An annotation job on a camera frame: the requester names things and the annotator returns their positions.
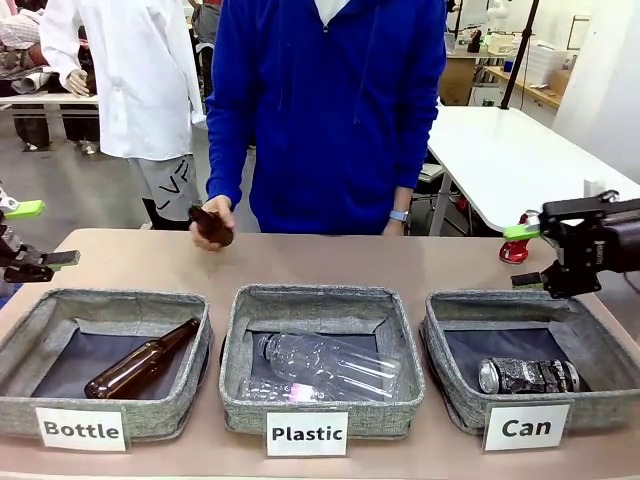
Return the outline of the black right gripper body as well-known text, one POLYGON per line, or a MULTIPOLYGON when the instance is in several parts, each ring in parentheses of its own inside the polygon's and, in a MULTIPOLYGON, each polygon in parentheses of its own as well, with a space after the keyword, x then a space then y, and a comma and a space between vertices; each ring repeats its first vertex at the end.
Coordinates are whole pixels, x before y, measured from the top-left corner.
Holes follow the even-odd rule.
POLYGON ((551 297, 599 291, 602 271, 624 274, 639 269, 639 200, 617 197, 617 191, 608 190, 542 205, 541 237, 557 255, 541 273, 551 297))

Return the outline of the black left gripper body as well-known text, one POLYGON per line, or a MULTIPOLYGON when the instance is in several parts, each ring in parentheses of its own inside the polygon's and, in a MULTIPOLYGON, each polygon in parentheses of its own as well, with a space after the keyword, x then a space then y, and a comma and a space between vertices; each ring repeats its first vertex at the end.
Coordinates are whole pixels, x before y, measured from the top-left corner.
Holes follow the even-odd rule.
POLYGON ((25 283, 25 270, 22 241, 5 224, 1 225, 1 279, 7 283, 25 283))

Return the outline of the person right hand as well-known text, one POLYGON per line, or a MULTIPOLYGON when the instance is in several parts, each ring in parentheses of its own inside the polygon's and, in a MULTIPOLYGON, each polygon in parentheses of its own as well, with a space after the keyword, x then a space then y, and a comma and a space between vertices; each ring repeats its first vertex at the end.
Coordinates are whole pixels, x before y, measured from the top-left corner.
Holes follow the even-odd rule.
POLYGON ((192 205, 188 213, 190 232, 197 247, 217 251, 232 243, 235 223, 227 196, 218 195, 202 206, 192 205))

